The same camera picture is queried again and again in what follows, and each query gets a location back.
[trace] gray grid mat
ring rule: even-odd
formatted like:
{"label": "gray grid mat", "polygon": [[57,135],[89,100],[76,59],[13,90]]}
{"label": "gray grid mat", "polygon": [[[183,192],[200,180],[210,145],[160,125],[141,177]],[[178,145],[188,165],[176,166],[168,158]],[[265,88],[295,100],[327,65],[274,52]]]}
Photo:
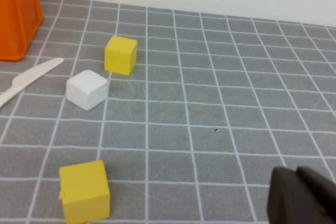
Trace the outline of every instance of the gray grid mat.
{"label": "gray grid mat", "polygon": [[[94,159],[107,169],[109,223],[267,223],[273,167],[335,180],[336,29],[41,2],[25,58],[0,63],[0,91],[38,63],[66,60],[0,109],[0,222],[63,222],[58,167]],[[131,77],[103,70],[113,34],[139,42]],[[110,83],[89,112],[64,97],[85,69]]]}

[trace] white cube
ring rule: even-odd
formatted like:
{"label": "white cube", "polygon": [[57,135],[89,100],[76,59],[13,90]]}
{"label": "white cube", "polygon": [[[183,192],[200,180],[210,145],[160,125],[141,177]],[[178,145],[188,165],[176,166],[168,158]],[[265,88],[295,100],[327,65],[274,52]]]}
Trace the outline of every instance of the white cube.
{"label": "white cube", "polygon": [[108,88],[107,79],[91,70],[84,70],[67,81],[66,96],[82,109],[91,110],[107,98]]}

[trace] block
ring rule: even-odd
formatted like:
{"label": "block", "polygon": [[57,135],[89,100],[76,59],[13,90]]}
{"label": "block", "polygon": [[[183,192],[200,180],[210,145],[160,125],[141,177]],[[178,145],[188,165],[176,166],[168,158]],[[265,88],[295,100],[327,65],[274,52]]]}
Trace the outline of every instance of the block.
{"label": "block", "polygon": [[67,81],[66,97],[84,110],[91,110],[108,95],[108,81],[99,74],[84,70]]}
{"label": "block", "polygon": [[60,193],[67,224],[110,216],[110,189],[102,160],[59,168]]}
{"label": "block", "polygon": [[129,76],[136,63],[138,42],[112,36],[105,47],[105,71]]}

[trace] yellow cube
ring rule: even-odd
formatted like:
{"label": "yellow cube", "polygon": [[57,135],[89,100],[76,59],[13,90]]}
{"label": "yellow cube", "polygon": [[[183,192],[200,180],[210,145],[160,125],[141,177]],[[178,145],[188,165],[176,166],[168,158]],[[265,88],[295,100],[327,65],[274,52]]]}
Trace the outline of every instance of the yellow cube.
{"label": "yellow cube", "polygon": [[66,223],[84,223],[110,216],[110,189],[102,160],[59,169]]}
{"label": "yellow cube", "polygon": [[105,47],[105,71],[129,76],[136,62],[138,41],[112,36]]}

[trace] orange container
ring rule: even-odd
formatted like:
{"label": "orange container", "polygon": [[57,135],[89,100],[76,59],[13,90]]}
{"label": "orange container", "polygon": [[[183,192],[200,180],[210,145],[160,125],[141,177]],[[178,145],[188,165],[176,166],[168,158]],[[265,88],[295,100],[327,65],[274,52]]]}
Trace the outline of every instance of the orange container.
{"label": "orange container", "polygon": [[0,60],[20,60],[43,19],[39,0],[0,0]]}

